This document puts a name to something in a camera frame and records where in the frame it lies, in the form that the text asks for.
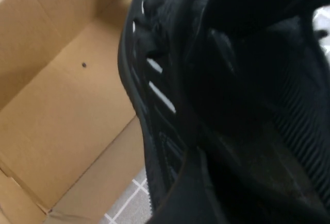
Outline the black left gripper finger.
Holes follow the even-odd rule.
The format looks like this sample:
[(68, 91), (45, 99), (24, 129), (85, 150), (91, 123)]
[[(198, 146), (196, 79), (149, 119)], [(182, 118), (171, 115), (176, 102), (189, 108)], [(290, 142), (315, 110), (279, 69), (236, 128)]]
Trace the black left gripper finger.
[(206, 160), (201, 154), (187, 154), (179, 176), (152, 223), (214, 223), (210, 181)]

